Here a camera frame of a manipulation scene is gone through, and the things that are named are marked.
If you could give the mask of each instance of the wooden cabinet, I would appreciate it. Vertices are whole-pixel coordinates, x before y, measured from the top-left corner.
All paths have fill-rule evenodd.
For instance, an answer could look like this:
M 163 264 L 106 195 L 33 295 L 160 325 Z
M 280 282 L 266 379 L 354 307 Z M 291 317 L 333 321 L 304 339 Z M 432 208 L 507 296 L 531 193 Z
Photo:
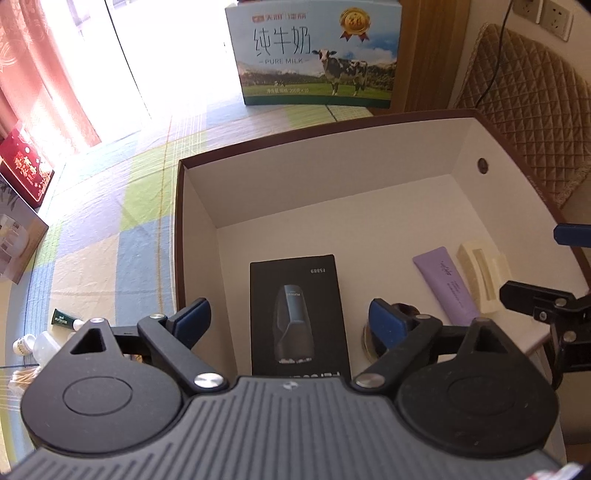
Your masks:
M 389 109 L 374 115 L 446 109 L 462 54 L 470 0 L 400 0 L 402 26 Z

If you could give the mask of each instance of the circular pad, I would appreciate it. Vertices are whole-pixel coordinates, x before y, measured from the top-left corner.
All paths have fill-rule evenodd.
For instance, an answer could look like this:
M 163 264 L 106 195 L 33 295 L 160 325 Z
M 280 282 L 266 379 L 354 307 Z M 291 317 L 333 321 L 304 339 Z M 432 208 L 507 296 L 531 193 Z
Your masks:
M 22 398 L 36 445 L 70 455 L 120 453 L 162 432 L 179 412 L 180 390 L 162 371 L 121 355 L 72 357 L 66 370 L 50 362 Z
M 80 415 L 101 416 L 125 407 L 132 394 L 131 387 L 118 378 L 89 377 L 70 385 L 64 393 L 64 402 Z
M 402 383 L 399 411 L 421 437 L 456 455 L 501 458 L 542 447 L 558 402 L 526 362 L 479 352 L 430 365 Z

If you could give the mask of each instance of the gray ribbed plate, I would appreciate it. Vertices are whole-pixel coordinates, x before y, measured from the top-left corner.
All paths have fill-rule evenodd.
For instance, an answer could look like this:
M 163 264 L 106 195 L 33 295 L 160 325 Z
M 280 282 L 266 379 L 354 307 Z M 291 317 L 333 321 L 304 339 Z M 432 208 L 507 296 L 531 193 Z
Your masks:
M 338 378 L 243 377 L 227 393 L 195 398 L 142 449 L 105 459 L 40 449 L 8 478 L 524 480 L 556 466 L 539 451 L 502 460 L 448 455 L 407 431 L 388 400 Z

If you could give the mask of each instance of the red ribbon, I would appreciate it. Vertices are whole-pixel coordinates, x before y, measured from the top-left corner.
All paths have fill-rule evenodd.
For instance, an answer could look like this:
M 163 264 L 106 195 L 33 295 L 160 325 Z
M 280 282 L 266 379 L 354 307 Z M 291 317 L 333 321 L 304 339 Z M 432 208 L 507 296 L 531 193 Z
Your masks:
M 352 34 L 350 34 L 350 33 L 347 33 L 347 32 L 345 31 L 345 32 L 343 32 L 343 34 L 342 34 L 340 37 L 341 37 L 341 38 L 346 38 L 346 39 L 347 39 L 347 41 L 349 41 L 349 39 L 350 39 L 351 37 L 353 37 L 353 35 L 352 35 Z M 364 41 L 364 40 L 369 40 L 369 37 L 368 37 L 368 36 L 367 36 L 365 33 L 362 33 L 361 35 L 359 35 L 359 39 L 361 40 L 361 43 L 363 43 L 363 41 Z

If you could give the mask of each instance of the plastic container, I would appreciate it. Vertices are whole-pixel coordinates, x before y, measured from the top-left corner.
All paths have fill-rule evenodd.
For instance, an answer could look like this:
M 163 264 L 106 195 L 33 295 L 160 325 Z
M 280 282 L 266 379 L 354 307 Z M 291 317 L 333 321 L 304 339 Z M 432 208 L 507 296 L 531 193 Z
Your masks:
M 33 345 L 33 357 L 39 365 L 44 367 L 60 349 L 59 343 L 46 330 L 41 332 Z
M 12 344 L 12 350 L 17 355 L 28 355 L 33 351 L 33 345 L 35 345 L 35 340 L 35 335 L 32 335 L 30 333 L 23 335 L 18 340 L 15 340 L 15 342 Z

